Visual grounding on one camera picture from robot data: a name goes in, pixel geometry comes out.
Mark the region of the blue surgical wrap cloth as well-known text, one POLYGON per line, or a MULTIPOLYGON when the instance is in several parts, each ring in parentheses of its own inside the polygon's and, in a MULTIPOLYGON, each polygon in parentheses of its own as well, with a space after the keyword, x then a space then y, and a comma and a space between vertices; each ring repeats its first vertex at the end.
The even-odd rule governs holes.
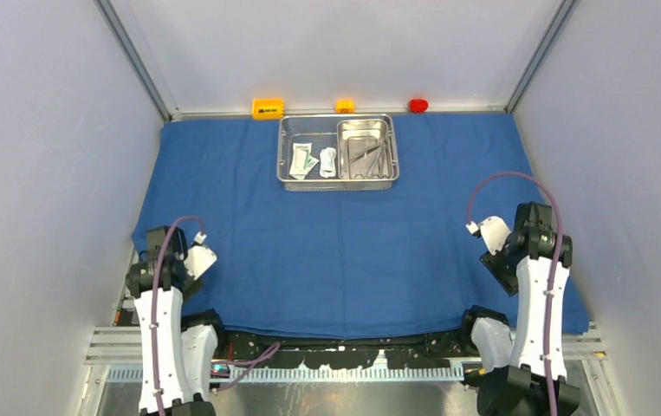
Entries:
POLYGON ((351 339, 458 328, 481 305, 517 320, 480 262, 473 216, 512 223, 540 198, 510 114, 397 115, 400 175, 377 192, 289 192, 276 176, 279 127, 252 119, 165 125, 133 231, 182 219, 217 262, 183 311, 214 309, 234 330, 351 339))

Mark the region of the green white sterile packet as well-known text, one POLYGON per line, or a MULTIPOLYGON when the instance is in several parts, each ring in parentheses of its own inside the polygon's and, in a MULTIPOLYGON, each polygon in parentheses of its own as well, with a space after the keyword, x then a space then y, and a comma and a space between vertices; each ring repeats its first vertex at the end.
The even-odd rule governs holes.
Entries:
POLYGON ((292 150, 288 175, 292 179, 303 180, 319 163, 319 160, 312 154, 311 143, 294 143, 292 150))

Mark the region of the wire mesh steel tray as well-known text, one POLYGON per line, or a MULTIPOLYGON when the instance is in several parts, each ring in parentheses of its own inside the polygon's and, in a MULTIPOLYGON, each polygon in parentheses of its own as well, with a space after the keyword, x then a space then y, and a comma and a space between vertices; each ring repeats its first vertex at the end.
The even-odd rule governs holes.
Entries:
POLYGON ((276 177, 284 188, 291 192, 344 192, 344 191, 382 191, 392 187, 399 178, 399 156, 392 117, 387 114, 316 114, 287 116, 280 121, 276 177), (398 177, 382 180, 346 180, 340 178, 338 150, 338 124, 343 120, 384 119, 389 122, 394 135, 397 156, 398 177), (312 154, 319 163, 303 180, 289 177, 294 143, 311 143, 312 154), (334 147, 337 151, 337 175, 332 179, 323 179, 320 174, 320 151, 334 147))

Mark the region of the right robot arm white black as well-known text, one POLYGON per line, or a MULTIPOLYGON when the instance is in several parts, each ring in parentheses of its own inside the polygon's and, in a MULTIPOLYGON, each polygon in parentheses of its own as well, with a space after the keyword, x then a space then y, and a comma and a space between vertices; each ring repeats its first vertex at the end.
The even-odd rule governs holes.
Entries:
POLYGON ((457 344, 479 355, 476 409, 481 415, 571 415, 580 389, 568 381, 562 348, 563 303, 573 259, 572 240, 554 224, 554 210, 520 204, 509 228, 499 217, 468 224, 483 240, 480 261, 509 296, 517 322, 475 305, 463 313, 457 344))

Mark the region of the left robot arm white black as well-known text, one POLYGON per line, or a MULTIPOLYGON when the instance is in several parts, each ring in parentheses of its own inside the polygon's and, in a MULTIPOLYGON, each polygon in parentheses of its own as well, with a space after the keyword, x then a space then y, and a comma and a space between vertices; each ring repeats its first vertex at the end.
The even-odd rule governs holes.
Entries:
POLYGON ((177 226, 146 233, 146 250, 126 273, 139 325, 142 381, 140 415, 213 415, 211 361, 229 337, 217 312, 184 315, 183 303, 201 288, 200 277, 217 261, 198 233, 189 242, 177 226))

